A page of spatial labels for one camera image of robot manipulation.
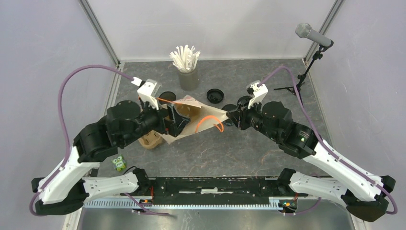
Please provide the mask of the brown paper takeout bag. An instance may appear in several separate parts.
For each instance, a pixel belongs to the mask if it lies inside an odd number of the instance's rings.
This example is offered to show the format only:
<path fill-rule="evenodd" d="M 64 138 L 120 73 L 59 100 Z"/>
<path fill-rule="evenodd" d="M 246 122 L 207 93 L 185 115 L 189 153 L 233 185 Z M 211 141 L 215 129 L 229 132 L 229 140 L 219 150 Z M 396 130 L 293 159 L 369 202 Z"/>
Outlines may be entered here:
<path fill-rule="evenodd" d="M 174 105 L 177 112 L 190 118 L 191 121 L 177 137 L 161 134 L 160 136 L 167 143 L 171 144 L 178 139 L 202 132 L 214 126 L 217 126 L 220 132 L 224 131 L 223 122 L 228 119 L 225 110 L 203 104 L 189 95 L 174 101 L 172 105 Z"/>

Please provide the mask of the black coffee cup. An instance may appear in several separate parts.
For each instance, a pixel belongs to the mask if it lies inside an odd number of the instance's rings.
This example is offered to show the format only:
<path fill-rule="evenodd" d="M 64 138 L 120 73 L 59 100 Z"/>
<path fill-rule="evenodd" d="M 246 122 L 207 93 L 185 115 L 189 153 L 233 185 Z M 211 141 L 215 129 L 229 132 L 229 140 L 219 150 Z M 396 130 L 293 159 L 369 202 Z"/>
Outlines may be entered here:
<path fill-rule="evenodd" d="M 245 104 L 248 104 L 251 99 L 252 99 L 252 97 L 249 96 L 249 95 L 242 96 L 242 97 L 240 97 L 240 98 L 238 99 L 237 105 L 245 105 Z"/>
<path fill-rule="evenodd" d="M 235 110 L 236 108 L 237 106 L 235 104 L 226 104 L 222 107 L 222 110 L 229 112 Z"/>

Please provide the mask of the brown cardboard cup carrier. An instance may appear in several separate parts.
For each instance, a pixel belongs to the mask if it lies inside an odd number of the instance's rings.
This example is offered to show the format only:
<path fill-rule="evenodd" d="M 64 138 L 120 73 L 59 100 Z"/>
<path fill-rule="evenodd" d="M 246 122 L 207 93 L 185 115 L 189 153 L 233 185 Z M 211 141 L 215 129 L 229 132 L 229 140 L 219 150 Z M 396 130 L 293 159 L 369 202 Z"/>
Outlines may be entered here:
<path fill-rule="evenodd" d="M 200 116 L 201 109 L 196 106 L 186 105 L 186 104 L 176 104 L 177 112 L 191 120 L 196 120 Z"/>

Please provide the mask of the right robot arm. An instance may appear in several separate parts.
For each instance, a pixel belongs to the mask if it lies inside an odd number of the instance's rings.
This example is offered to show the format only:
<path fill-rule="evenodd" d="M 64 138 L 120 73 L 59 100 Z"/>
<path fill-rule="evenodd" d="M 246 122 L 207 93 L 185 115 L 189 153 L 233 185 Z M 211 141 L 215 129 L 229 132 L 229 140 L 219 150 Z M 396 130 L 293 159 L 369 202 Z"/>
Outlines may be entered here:
<path fill-rule="evenodd" d="M 294 122 L 292 113 L 281 102 L 249 107 L 239 105 L 226 113 L 241 130 L 253 128 L 274 141 L 284 153 L 304 160 L 331 176 L 331 180 L 284 169 L 277 181 L 277 191 L 309 194 L 343 206 L 349 213 L 374 222 L 388 213 L 393 203 L 390 193 L 395 179 L 374 175 L 334 150 L 311 128 Z"/>

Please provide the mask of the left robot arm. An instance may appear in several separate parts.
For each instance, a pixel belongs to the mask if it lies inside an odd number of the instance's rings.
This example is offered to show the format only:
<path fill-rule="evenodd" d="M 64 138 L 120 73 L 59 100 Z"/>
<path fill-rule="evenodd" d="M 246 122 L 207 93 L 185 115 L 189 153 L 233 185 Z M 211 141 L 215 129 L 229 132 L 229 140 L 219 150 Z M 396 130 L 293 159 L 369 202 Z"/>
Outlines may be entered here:
<path fill-rule="evenodd" d="M 32 179 L 35 197 L 30 211 L 36 216 L 66 215 L 105 196 L 147 194 L 151 181 L 144 169 L 105 178 L 86 177 L 86 173 L 149 132 L 177 137 L 190 121 L 174 104 L 154 109 L 148 103 L 140 108 L 133 101 L 121 101 L 108 108 L 98 122 L 78 133 L 65 158 L 47 177 Z"/>

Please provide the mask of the grey straw holder cup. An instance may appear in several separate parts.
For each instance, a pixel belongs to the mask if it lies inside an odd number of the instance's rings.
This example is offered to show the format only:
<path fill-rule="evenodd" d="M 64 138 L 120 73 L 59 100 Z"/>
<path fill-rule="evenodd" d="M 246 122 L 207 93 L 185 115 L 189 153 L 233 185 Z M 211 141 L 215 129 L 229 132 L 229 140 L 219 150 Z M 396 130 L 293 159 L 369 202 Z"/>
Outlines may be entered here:
<path fill-rule="evenodd" d="M 194 69 L 188 73 L 178 72 L 180 87 L 184 91 L 193 91 L 200 84 L 198 69 Z"/>

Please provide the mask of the white wrapped straws bundle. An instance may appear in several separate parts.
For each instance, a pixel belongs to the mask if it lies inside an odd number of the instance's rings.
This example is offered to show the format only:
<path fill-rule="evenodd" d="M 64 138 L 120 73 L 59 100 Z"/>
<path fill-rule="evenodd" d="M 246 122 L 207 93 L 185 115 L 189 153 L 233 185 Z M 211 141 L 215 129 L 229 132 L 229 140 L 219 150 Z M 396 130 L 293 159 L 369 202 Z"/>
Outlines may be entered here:
<path fill-rule="evenodd" d="M 180 73 L 191 73 L 196 70 L 201 52 L 196 51 L 194 46 L 177 46 L 175 51 L 170 52 L 172 64 Z"/>

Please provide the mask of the green owl number tile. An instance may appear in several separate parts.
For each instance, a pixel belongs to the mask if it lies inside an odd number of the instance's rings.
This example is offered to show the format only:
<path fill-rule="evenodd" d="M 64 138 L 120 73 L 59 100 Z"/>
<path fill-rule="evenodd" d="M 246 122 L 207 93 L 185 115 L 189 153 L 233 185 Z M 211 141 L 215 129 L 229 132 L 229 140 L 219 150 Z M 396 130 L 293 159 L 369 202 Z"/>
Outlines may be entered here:
<path fill-rule="evenodd" d="M 126 161 L 122 155 L 119 155 L 118 157 L 112 159 L 113 167 L 115 170 L 118 172 L 121 172 L 122 170 L 126 169 Z"/>

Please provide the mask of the black microphone stand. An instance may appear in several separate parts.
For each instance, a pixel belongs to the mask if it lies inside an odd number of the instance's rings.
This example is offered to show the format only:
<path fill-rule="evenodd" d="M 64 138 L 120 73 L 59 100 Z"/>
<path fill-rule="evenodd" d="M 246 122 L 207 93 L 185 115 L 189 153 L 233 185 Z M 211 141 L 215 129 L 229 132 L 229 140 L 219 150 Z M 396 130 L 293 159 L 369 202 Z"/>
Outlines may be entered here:
<path fill-rule="evenodd" d="M 297 76 L 299 82 L 293 86 L 290 87 L 281 87 L 281 88 L 275 88 L 273 89 L 274 91 L 278 91 L 278 90 L 287 90 L 290 93 L 292 93 L 293 95 L 298 95 L 300 98 L 300 102 L 303 103 L 302 100 L 302 96 L 301 96 L 301 86 L 305 83 L 305 79 L 309 73 L 309 70 L 311 69 L 312 65 L 314 64 L 314 62 L 316 60 L 320 60 L 323 57 L 323 52 L 325 52 L 328 49 L 327 46 L 323 46 L 323 45 L 319 45 L 318 50 L 313 54 L 312 56 L 312 61 L 310 62 L 310 64 L 308 65 L 306 71 L 303 74 L 299 74 Z"/>

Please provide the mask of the grey microphone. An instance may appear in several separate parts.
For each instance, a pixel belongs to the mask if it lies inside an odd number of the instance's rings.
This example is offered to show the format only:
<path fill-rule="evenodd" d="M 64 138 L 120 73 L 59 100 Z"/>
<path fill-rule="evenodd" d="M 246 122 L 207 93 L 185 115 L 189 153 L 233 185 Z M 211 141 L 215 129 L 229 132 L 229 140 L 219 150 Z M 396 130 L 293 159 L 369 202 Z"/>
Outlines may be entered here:
<path fill-rule="evenodd" d="M 332 47 L 334 44 L 331 39 L 314 30 L 308 23 L 298 24 L 295 29 L 295 33 L 299 38 L 309 39 L 324 47 Z"/>

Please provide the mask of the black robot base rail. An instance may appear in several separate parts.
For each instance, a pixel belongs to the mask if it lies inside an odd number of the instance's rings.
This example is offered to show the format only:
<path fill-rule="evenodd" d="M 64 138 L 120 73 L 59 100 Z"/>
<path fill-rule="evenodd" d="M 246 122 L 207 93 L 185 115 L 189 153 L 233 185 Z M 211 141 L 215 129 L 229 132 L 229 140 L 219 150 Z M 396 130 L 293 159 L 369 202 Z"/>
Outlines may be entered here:
<path fill-rule="evenodd" d="M 276 177 L 155 177 L 132 192 L 147 197 L 156 207 L 254 208 L 270 206 L 270 199 L 294 200 L 306 197 L 296 193 Z"/>

